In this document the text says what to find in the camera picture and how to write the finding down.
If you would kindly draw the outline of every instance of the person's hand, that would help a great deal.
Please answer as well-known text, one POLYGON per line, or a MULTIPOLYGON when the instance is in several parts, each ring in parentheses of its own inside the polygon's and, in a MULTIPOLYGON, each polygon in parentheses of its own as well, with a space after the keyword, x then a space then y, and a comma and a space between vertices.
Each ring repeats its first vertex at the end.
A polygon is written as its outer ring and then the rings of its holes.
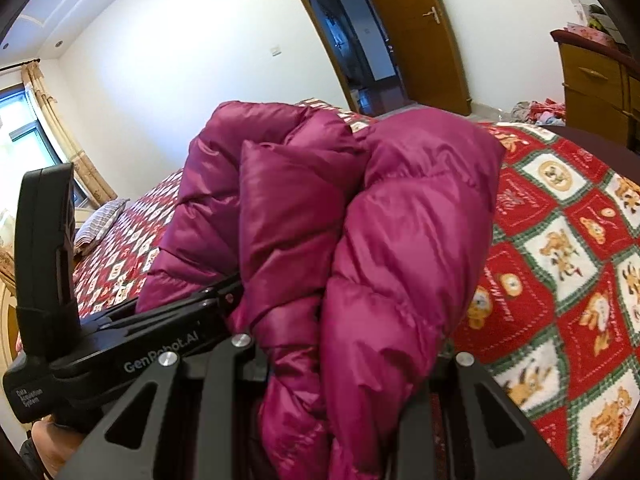
POLYGON ((40 459, 49 474, 55 478, 58 472, 80 447, 84 435, 53 423, 51 416, 34 423, 31 438, 40 459))

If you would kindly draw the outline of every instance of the down jacket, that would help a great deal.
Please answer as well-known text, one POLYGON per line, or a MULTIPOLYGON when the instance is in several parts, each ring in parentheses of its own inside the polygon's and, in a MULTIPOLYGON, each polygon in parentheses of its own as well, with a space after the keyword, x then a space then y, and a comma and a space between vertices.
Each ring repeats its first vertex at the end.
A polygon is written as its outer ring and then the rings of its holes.
POLYGON ((257 427, 278 477, 377 480, 472 298, 503 155, 431 108, 352 134, 325 110, 223 104, 190 145, 138 310, 239 268, 229 323, 273 365, 257 427))

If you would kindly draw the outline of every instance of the wooden dresser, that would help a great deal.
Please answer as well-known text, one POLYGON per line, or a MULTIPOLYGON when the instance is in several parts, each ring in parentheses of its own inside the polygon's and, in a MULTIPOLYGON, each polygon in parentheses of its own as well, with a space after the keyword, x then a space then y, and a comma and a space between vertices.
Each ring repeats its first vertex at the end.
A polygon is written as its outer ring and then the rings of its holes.
POLYGON ((551 35, 562 58, 566 125, 635 150, 640 136, 640 64, 565 30, 551 35))

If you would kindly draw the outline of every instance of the ceiling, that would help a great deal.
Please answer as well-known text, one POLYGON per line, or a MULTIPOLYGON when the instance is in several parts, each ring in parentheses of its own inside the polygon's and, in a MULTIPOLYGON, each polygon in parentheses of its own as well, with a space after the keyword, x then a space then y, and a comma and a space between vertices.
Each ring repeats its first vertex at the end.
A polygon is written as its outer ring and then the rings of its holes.
POLYGON ((113 1, 30 0, 2 42, 0 66, 34 57, 60 57, 113 1))

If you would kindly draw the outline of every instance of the window frame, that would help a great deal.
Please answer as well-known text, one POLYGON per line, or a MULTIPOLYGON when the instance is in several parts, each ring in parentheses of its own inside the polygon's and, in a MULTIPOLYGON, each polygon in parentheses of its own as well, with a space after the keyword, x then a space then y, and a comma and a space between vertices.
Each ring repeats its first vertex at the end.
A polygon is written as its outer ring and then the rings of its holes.
MULTIPOLYGON (((2 105, 2 101, 18 94, 26 94, 24 85, 18 84, 18 85, 10 86, 9 88, 4 88, 0 90, 0 107, 2 105)), ((25 124, 24 126, 18 128, 17 130, 14 130, 11 133, 9 133, 9 138, 11 139, 12 142, 14 142, 15 140, 21 139, 22 137, 25 137, 34 132, 38 136, 40 136, 40 140, 42 141, 42 143, 44 144, 44 147, 49 152, 49 155, 51 156, 54 165, 62 164, 62 160, 60 159, 60 156, 54 149, 53 144, 49 140, 49 137, 45 133, 42 127, 42 124, 40 124, 40 121, 38 120, 38 118, 36 118, 35 121, 31 121, 31 123, 25 124)), ((86 201, 87 201, 86 193, 74 179, 74 205, 76 207, 80 207, 81 205, 84 205, 86 201)))

